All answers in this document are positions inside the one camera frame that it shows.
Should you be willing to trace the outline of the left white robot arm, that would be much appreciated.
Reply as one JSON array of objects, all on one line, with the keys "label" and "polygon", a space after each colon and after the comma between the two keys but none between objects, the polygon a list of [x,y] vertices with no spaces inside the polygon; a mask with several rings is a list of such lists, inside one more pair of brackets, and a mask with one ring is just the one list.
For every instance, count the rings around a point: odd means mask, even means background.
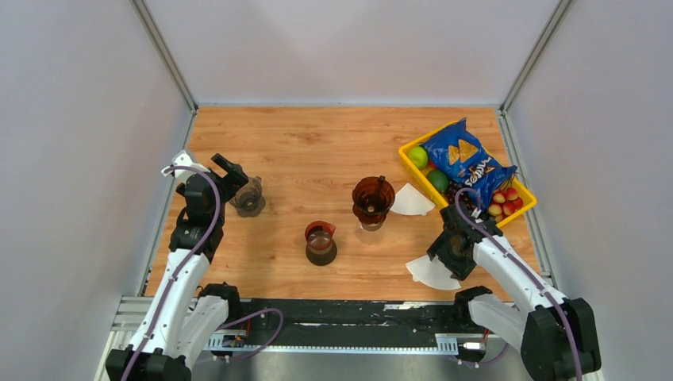
[{"label": "left white robot arm", "polygon": [[210,284],[192,306],[224,236],[225,205],[248,184],[239,164],[215,154],[220,176],[198,163],[186,150],[162,170],[174,177],[186,205],[171,234],[169,255],[156,294],[129,343],[113,349],[105,370],[111,380],[189,380],[200,352],[220,325],[236,327],[243,308],[235,287]]}]

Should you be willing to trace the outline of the amber coffee dripper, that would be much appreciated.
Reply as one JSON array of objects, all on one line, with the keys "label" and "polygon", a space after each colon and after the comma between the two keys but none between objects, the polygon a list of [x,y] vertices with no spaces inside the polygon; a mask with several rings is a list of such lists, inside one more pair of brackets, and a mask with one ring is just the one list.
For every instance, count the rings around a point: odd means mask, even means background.
[{"label": "amber coffee dripper", "polygon": [[352,212],[358,221],[386,220],[395,199],[395,190],[384,175],[361,179],[352,190]]}]

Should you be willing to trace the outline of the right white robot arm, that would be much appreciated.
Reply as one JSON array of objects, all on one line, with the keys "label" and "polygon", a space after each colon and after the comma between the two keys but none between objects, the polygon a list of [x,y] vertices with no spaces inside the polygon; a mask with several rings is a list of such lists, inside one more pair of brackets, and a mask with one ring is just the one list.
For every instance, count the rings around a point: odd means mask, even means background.
[{"label": "right white robot arm", "polygon": [[463,203],[440,210],[443,228],[429,246],[432,262],[464,281],[476,267],[486,270],[512,298],[509,306],[486,287],[456,295],[453,320],[463,331],[480,325],[521,356],[534,380],[580,379],[602,367],[594,311],[543,280],[515,252],[493,220],[466,214]]}]

